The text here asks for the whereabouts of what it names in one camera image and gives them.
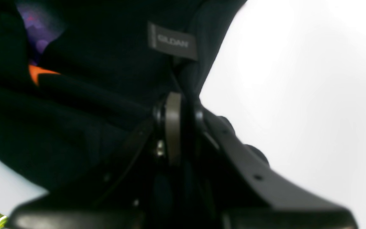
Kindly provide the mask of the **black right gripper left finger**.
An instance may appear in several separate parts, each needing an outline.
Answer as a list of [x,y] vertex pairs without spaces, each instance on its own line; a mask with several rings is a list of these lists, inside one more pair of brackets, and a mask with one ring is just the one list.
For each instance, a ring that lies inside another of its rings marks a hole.
[[144,229],[158,172],[177,168],[182,149],[182,95],[154,106],[120,151],[73,184],[11,214],[8,229]]

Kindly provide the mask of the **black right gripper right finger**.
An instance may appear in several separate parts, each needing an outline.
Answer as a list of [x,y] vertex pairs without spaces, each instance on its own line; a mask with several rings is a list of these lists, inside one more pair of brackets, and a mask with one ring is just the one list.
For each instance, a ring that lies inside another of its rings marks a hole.
[[347,208],[286,180],[243,144],[232,127],[202,106],[194,109],[201,150],[223,229],[357,229]]

